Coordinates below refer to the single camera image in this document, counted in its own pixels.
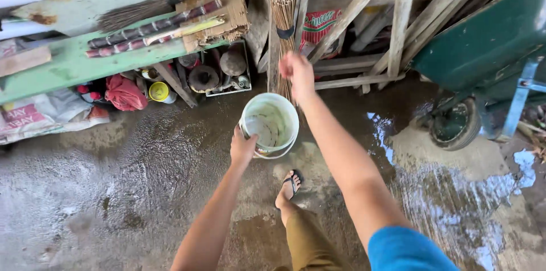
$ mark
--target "black flip-flop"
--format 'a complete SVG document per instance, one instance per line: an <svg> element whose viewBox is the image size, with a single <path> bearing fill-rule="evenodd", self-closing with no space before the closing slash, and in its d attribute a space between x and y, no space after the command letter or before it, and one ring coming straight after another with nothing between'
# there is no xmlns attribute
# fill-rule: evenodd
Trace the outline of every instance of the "black flip-flop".
<svg viewBox="0 0 546 271"><path fill-rule="evenodd" d="M294 171L294 174L292 174L291 177L286 178L285 180L282 181L283 185L287 181L292 182L292 197L290 199L292 199L296 195L297 191L299 190L299 189L296 189L296 183L294 181L294 175L297 175L300 178L300 184L302 184L304 182L304 177L302 176L302 174L301 174L301 172L299 170L294 169L294 170L291 170L291 171Z"/></svg>

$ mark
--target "khaki shorts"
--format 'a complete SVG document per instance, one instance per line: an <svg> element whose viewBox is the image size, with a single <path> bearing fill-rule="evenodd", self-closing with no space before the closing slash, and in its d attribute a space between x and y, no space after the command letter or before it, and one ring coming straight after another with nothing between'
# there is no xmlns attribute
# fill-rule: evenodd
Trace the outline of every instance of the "khaki shorts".
<svg viewBox="0 0 546 271"><path fill-rule="evenodd" d="M286 239L297 270L352 270L326 238L314 213L298 208L286 223ZM274 271L285 271L286 267Z"/></svg>

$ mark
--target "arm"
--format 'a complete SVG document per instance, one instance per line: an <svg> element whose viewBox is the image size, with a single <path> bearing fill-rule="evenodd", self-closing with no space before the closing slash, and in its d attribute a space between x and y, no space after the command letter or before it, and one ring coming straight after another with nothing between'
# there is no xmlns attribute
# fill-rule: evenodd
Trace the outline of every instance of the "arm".
<svg viewBox="0 0 546 271"><path fill-rule="evenodd" d="M245 140L236 126L231 139L231 165L182 240L171 271L215 270L218 266L241 177L254 155L257 139L253 135Z"/></svg>
<svg viewBox="0 0 546 271"><path fill-rule="evenodd" d="M339 124L315 92L313 66L306 58L289 53L279 61L279 69L282 76L292 82L292 95L303 109L324 160L341 189L366 252L371 236L380 228L410 227L367 151Z"/></svg>

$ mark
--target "blue metal frame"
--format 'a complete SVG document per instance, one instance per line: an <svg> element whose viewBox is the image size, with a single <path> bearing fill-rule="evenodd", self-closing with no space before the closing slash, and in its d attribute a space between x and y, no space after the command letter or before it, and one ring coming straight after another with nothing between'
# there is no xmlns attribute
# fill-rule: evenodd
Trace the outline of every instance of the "blue metal frame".
<svg viewBox="0 0 546 271"><path fill-rule="evenodd" d="M544 57L542 56L535 59L529 59L523 67L522 76L518 80L518 86L515 90L508 115L506 116L504 127L502 128L501 134L497 138L498 141L508 141L514 135L519 119L522 115L523 108L525 107L525 102L527 101L529 91L546 93L546 84L534 80L537 66L543 59Z"/></svg>

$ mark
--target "blue shirt sleeve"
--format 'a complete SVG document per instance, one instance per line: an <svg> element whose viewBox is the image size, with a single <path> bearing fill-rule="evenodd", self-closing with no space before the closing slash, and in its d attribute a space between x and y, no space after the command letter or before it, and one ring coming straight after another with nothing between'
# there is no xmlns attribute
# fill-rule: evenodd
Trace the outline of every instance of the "blue shirt sleeve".
<svg viewBox="0 0 546 271"><path fill-rule="evenodd" d="M373 271L458 270L425 235L401 226L375 232L368 243L368 257Z"/></svg>

